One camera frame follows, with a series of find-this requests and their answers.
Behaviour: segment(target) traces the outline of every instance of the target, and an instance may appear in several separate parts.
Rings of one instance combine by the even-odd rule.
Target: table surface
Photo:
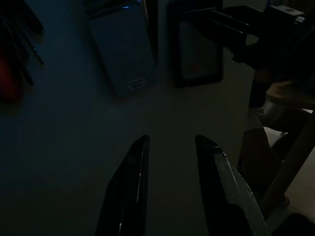
[[[45,66],[31,57],[34,88],[21,104],[0,107],[0,234],[94,235],[111,176],[132,142],[149,134],[146,235],[207,235],[194,137],[213,139],[236,165],[253,71],[225,51],[221,83],[175,89],[166,59],[168,1],[158,1],[158,80],[118,98],[66,1],[27,2],[45,26],[43,41],[34,42]]]
[[[267,98],[275,104],[315,110],[315,97],[302,93],[289,81],[274,83],[267,91]]]

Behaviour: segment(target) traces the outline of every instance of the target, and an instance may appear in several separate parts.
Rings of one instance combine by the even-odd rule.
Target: white table
[[[27,2],[45,26],[35,46],[46,65],[31,59],[33,91],[20,107],[0,107],[0,234],[94,235],[112,174],[131,143],[150,134],[147,235],[207,235],[194,137],[215,140],[236,165],[253,71],[225,52],[220,84],[172,87],[160,0],[156,86],[117,98],[66,3]]]

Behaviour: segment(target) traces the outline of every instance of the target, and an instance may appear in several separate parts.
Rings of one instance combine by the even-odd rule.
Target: floor
[[[281,133],[265,128],[269,144],[280,138]],[[276,229],[289,215],[300,213],[315,222],[315,149],[304,163],[286,195],[290,199],[288,208],[278,208],[269,217],[267,223],[270,231]]]

